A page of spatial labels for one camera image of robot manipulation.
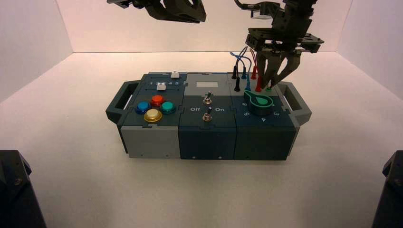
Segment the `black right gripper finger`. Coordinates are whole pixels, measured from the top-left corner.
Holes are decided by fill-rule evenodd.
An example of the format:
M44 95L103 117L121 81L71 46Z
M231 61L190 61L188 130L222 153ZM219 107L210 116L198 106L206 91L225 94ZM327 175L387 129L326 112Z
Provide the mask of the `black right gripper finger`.
M280 82L278 70L281 66L281 53L279 51L258 51L257 67L260 78L260 88L270 87Z
M274 87L276 84L278 84L280 81L282 81L285 77L290 75L293 71L295 71L298 66L300 65L300 58L301 58L301 52L282 52L281 53L281 62L279 64L279 67L281 66L282 62L284 60L287 60L287 64L285 67L281 70L280 73L278 73L278 69L275 73L275 75L271 79L271 85L270 87Z

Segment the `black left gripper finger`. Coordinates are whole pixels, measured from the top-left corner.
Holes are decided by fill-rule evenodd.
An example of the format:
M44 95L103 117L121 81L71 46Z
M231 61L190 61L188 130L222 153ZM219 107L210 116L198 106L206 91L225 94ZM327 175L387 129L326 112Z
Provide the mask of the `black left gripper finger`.
M176 21L189 23L189 19L179 14L183 12L180 6L184 6L182 0L148 0L145 9L148 14L157 20Z
M189 22L205 22L206 12L201 0L176 0L177 15Z

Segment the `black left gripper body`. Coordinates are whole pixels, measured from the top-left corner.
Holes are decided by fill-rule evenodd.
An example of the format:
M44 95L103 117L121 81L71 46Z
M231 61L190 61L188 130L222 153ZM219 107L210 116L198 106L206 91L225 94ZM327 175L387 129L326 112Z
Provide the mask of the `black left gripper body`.
M123 9L133 6L142 9L148 5L148 0L107 0L108 4L115 4Z

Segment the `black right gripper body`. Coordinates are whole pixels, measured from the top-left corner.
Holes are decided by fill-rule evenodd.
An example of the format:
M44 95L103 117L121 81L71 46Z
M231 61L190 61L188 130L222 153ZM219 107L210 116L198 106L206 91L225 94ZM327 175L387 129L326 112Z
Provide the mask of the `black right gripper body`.
M315 0L285 0L284 7L279 3L263 1L245 4L245 10L255 15L268 16L272 19L270 28L249 28L246 44L254 51L303 51L316 53L324 41L308 33L312 22Z

